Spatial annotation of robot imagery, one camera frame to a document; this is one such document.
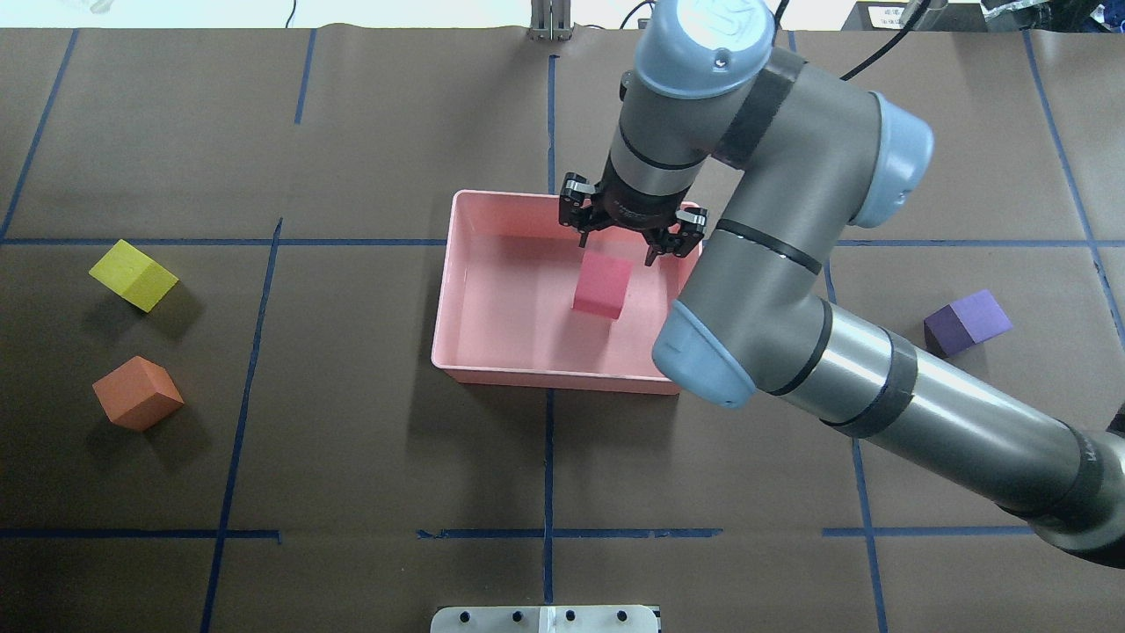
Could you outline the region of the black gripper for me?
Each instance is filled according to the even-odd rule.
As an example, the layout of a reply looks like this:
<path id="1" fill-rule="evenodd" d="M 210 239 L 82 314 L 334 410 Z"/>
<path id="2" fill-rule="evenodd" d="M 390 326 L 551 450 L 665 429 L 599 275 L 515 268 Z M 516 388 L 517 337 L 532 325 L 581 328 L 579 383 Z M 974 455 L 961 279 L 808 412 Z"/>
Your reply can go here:
<path id="1" fill-rule="evenodd" d="M 683 206 L 682 192 L 649 195 L 634 191 L 621 180 L 591 184 L 586 177 L 565 173 L 559 192 L 559 224 L 579 234 L 586 248 L 588 234 L 619 227 L 644 234 L 648 245 L 645 266 L 657 257 L 686 257 L 706 235 L 708 210 Z"/>

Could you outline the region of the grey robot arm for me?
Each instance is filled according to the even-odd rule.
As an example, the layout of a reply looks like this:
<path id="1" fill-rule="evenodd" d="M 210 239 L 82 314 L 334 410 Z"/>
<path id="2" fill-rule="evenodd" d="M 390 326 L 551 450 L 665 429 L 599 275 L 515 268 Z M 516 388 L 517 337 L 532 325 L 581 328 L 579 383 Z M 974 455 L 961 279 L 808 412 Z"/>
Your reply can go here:
<path id="1" fill-rule="evenodd" d="M 846 232 L 817 293 L 921 344 L 922 317 L 987 288 L 1012 331 L 954 365 L 1086 433 L 1122 403 L 1122 36 L 917 33 L 860 83 L 932 124 L 922 188 L 882 229 Z M 726 545 L 767 560 L 795 530 L 904 569 L 1120 580 L 1020 519 L 864 440 L 756 394 L 555 397 L 555 568 L 582 543 Z"/>

